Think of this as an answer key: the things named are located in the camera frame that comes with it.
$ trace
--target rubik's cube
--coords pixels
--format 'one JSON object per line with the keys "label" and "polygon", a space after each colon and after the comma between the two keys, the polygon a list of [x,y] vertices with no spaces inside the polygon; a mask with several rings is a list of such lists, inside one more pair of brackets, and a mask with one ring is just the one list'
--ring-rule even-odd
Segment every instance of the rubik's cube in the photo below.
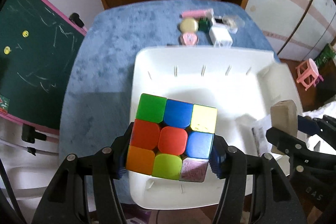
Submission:
{"label": "rubik's cube", "polygon": [[143,93],[126,169],[154,177],[203,182],[217,109]]}

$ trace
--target pink stripe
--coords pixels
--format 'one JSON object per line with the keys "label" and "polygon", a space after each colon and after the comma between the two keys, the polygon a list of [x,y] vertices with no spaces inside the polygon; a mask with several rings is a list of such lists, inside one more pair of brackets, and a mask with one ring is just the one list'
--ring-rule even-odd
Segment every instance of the pink stripe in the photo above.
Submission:
{"label": "pink stripe", "polygon": [[52,129],[52,128],[48,128],[48,127],[45,127],[45,126],[40,126],[39,124],[22,120],[18,117],[15,117],[15,116],[11,115],[11,114],[5,115],[2,112],[0,112],[0,117],[3,117],[5,119],[7,119],[11,122],[14,122],[16,124],[19,124],[19,125],[27,124],[29,126],[35,127],[38,131],[41,131],[41,132],[54,134],[54,135],[59,135],[59,130],[58,129]]}
{"label": "pink stripe", "polygon": [[335,37],[336,36],[336,31],[334,28],[330,25],[330,22],[326,20],[326,18],[313,6],[311,5],[308,14],[310,14],[313,18],[315,18],[323,27],[326,28],[330,34]]}
{"label": "pink stripe", "polygon": [[59,143],[59,139],[47,136],[47,142]]}
{"label": "pink stripe", "polygon": [[[281,41],[285,41],[285,42],[288,39],[288,37],[286,37],[284,35],[280,35],[280,34],[269,32],[269,31],[263,31],[262,33],[264,34],[265,37],[272,37],[272,38],[275,38],[275,39],[278,39],[278,40],[281,40]],[[291,38],[291,40],[289,42],[293,43],[293,44],[296,44],[298,46],[307,48],[308,50],[314,49],[314,50],[317,50],[317,51],[322,51],[322,49],[319,49],[318,47],[311,47],[311,46],[309,46],[309,45],[307,45],[303,42],[295,40],[294,38]]]}
{"label": "pink stripe", "polygon": [[86,31],[82,28],[78,27],[76,24],[71,22],[65,14],[63,14],[59,9],[57,9],[54,5],[51,4],[48,0],[41,0],[45,5],[50,7],[55,13],[57,13],[61,18],[63,18],[68,24],[74,27],[77,31],[79,31],[83,36],[86,36]]}

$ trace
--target table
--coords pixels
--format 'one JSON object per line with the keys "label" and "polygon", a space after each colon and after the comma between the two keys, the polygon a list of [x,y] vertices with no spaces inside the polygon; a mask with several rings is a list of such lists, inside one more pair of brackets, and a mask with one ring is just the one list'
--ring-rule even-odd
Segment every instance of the table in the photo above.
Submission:
{"label": "table", "polygon": [[[232,3],[159,0],[100,13],[78,51],[64,97],[60,162],[70,153],[92,155],[125,132],[137,53],[149,46],[178,45],[180,14],[206,8],[213,8],[215,15],[238,15],[245,21],[245,26],[231,35],[233,47],[273,50],[248,14]],[[208,35],[198,32],[198,36],[200,45],[211,43]],[[115,181],[115,188],[121,203],[133,203],[127,175]],[[88,195],[92,193],[88,180]]]}

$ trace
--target white tray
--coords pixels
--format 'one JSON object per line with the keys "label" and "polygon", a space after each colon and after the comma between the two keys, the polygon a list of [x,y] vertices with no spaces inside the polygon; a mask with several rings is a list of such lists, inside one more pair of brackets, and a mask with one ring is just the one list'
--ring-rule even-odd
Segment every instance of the white tray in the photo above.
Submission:
{"label": "white tray", "polygon": [[[292,99],[302,113],[295,83],[286,64],[277,63],[273,52],[246,48],[152,47],[135,60],[130,121],[134,121],[140,95],[216,107],[216,131],[228,145],[257,155],[251,124],[269,114],[270,107]],[[278,155],[286,175],[287,156]],[[205,181],[181,182],[129,172],[133,200],[148,209],[184,209],[217,204],[224,180],[208,167]],[[252,176],[246,192],[252,192]]]}

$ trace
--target pink toy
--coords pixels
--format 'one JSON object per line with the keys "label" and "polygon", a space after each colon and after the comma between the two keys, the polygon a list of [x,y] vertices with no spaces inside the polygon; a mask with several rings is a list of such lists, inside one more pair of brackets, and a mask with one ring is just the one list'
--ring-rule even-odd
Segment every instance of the pink toy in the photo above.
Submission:
{"label": "pink toy", "polygon": [[182,18],[203,18],[206,17],[209,14],[213,14],[213,9],[206,9],[206,10],[191,10],[191,11],[185,11],[181,14]]}
{"label": "pink toy", "polygon": [[311,58],[302,62],[296,69],[298,75],[296,82],[301,83],[305,90],[310,88],[319,77],[319,70]]}
{"label": "pink toy", "polygon": [[316,85],[317,85],[320,81],[321,81],[321,82],[324,81],[322,75],[319,75],[319,77],[316,79],[316,81],[315,81],[315,83],[313,84],[313,86],[316,87]]}
{"label": "pink toy", "polygon": [[181,44],[186,46],[194,46],[198,42],[198,37],[195,33],[186,32],[180,36]]}

